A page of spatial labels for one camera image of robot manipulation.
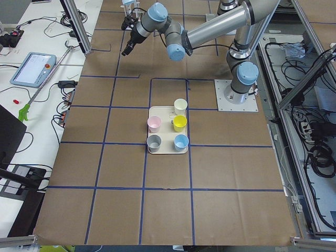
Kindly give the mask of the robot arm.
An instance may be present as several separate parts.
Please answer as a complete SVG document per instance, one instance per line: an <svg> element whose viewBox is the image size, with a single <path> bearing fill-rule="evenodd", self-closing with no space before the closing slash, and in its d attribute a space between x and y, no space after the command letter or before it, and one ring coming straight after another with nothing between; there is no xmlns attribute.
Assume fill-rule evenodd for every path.
<svg viewBox="0 0 336 252"><path fill-rule="evenodd" d="M233 79L225 88L224 97L232 104L242 104L259 75L250 57L278 5L279 1L220 1L214 18L186 30L168 14L162 3L157 2L140 18L133 13L125 16L121 28L130 28L131 33L122 54L128 55L135 45L143 43L155 31L164 36L168 57L173 61L191 56L194 50L216 39L226 39L229 42L226 61Z"/></svg>

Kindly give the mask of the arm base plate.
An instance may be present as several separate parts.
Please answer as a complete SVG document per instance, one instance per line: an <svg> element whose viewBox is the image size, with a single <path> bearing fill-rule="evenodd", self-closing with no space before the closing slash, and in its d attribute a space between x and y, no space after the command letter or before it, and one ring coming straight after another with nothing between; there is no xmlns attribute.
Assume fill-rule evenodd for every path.
<svg viewBox="0 0 336 252"><path fill-rule="evenodd" d="M252 88L246 94L239 94L231 88L231 80L215 79L217 107L220 112L258 112L256 97Z"/></svg>
<svg viewBox="0 0 336 252"><path fill-rule="evenodd" d="M205 20L206 20L206 22L209 22L212 19L216 18L217 16L218 16L217 14L207 13L207 14L205 14Z"/></svg>

